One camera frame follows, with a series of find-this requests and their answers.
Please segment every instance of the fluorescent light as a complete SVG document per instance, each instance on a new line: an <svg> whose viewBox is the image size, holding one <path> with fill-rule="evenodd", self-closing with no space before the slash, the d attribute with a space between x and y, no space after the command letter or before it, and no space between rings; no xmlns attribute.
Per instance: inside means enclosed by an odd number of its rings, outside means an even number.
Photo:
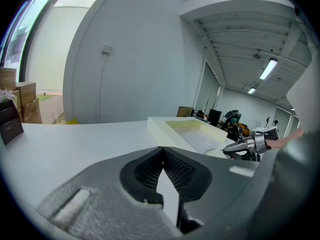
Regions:
<svg viewBox="0 0 320 240"><path fill-rule="evenodd" d="M270 72L275 68L277 63L278 61L275 58L271 58L265 70L262 72L260 79L262 80L266 79L266 77L270 74Z"/></svg>
<svg viewBox="0 0 320 240"><path fill-rule="evenodd" d="M250 91L248 91L248 94L253 94L255 91L256 91L256 89L255 89L255 88L251 88L251 90L250 90Z"/></svg>

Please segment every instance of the ceiling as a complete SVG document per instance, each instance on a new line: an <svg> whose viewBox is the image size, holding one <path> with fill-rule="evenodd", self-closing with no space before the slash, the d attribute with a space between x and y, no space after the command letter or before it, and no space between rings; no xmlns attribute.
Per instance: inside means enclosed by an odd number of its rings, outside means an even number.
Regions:
<svg viewBox="0 0 320 240"><path fill-rule="evenodd" d="M234 11L196 20L211 43L226 88L290 109L285 98L311 62L307 38L292 19L261 12ZM260 80L270 58L278 60L271 74Z"/></svg>

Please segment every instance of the wall outlet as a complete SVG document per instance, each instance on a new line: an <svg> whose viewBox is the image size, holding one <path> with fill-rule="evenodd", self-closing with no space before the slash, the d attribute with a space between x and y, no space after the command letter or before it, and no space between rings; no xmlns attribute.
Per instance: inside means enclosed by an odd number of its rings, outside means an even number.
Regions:
<svg viewBox="0 0 320 240"><path fill-rule="evenodd" d="M256 120L255 121L255 127L259 128L261 126L261 121L260 120Z"/></svg>
<svg viewBox="0 0 320 240"><path fill-rule="evenodd" d="M101 52L103 54L110 54L111 53L111 48L112 48L111 45L105 43Z"/></svg>

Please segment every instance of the tiled floor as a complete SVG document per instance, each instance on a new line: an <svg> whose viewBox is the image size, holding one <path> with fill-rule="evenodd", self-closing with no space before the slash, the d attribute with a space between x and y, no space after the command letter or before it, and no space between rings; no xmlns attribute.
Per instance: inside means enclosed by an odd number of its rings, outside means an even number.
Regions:
<svg viewBox="0 0 320 240"><path fill-rule="evenodd" d="M39 106L42 123L51 125L64 112L63 96L58 94L43 100L39 102Z"/></svg>

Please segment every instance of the black speaker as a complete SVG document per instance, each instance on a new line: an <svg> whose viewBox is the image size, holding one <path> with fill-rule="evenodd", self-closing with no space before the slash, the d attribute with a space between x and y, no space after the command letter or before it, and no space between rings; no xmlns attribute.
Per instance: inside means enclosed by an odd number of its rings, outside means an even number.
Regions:
<svg viewBox="0 0 320 240"><path fill-rule="evenodd" d="M209 116L208 121L210 122L210 125L217 127L219 123L219 119L221 117L221 113L222 113L221 111L210 109L210 112L208 115Z"/></svg>

